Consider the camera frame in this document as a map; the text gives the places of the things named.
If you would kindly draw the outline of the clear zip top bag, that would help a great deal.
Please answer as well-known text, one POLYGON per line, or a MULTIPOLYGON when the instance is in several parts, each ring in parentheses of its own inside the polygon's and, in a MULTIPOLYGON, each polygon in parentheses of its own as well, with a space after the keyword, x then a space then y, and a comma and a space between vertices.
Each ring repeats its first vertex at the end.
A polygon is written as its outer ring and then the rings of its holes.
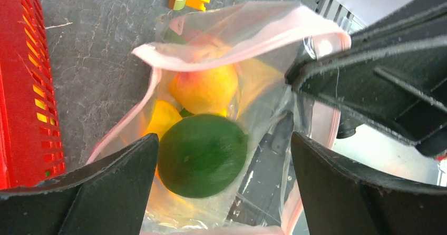
POLYGON ((189 116, 211 114, 241 128, 240 157, 195 179, 178 155, 159 163, 141 234, 292 234, 303 212, 290 137, 333 146, 341 114, 292 91, 294 60, 351 46, 334 21, 299 2, 247 2, 164 22, 157 42, 132 54, 150 65, 149 86, 97 143, 88 163, 189 116))

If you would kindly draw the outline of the green toy avocado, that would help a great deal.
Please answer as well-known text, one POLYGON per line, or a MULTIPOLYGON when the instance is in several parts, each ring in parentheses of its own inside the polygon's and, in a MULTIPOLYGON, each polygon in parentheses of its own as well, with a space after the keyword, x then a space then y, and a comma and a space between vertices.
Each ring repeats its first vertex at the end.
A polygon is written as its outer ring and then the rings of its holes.
POLYGON ((216 195, 242 171, 248 142, 248 134, 226 117, 186 117, 159 142, 158 175, 168 190, 182 197, 216 195))

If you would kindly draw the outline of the orange yellow toy mango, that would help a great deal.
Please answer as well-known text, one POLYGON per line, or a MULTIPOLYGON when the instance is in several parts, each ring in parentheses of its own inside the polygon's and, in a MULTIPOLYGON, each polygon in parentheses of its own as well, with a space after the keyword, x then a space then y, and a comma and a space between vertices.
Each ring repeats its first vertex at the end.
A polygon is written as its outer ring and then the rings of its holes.
POLYGON ((171 96, 192 114, 227 115, 227 106, 238 88, 233 65, 209 70, 178 72, 168 85, 171 96))

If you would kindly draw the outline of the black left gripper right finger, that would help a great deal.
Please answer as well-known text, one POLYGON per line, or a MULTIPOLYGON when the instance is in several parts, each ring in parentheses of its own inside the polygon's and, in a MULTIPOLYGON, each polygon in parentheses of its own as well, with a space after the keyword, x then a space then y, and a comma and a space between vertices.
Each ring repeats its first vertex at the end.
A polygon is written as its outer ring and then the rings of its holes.
POLYGON ((294 132, 294 170, 311 234, 446 234, 446 188, 358 163, 294 132))

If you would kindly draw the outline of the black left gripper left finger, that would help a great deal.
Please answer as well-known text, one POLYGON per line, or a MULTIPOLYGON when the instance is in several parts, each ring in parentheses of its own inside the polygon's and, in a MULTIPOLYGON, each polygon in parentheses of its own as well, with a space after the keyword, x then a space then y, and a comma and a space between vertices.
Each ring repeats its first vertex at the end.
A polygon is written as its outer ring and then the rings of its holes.
POLYGON ((139 234, 159 140, 124 149, 35 187, 1 191, 1 234, 139 234))

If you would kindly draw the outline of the yellow toy banana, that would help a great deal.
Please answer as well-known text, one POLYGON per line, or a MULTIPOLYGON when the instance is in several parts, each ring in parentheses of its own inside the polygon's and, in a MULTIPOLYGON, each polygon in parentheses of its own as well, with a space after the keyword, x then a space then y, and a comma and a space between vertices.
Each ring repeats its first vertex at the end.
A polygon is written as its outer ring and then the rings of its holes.
POLYGON ((156 100, 151 121, 143 133, 143 136, 154 133, 159 139, 177 122, 182 120, 179 111, 164 100, 156 100))

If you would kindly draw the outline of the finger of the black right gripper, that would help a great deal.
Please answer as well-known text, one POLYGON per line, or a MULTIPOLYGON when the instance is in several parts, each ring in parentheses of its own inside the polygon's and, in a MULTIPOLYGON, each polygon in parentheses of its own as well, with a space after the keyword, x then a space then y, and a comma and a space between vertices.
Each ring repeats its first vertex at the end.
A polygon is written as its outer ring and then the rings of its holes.
POLYGON ((296 92, 337 108, 378 131, 415 147, 423 156, 446 156, 446 37, 410 43, 434 57, 419 55, 419 70, 409 80, 348 83, 327 76, 294 83, 296 92))
POLYGON ((327 76, 348 83, 409 80, 419 72, 417 56, 434 58, 410 43, 428 43, 439 34, 446 36, 444 28, 436 27, 438 24, 446 24, 446 0, 413 0, 354 33, 353 48, 319 60, 295 63, 286 80, 289 84, 315 83, 327 76), (422 31, 432 27, 433 32, 422 31))

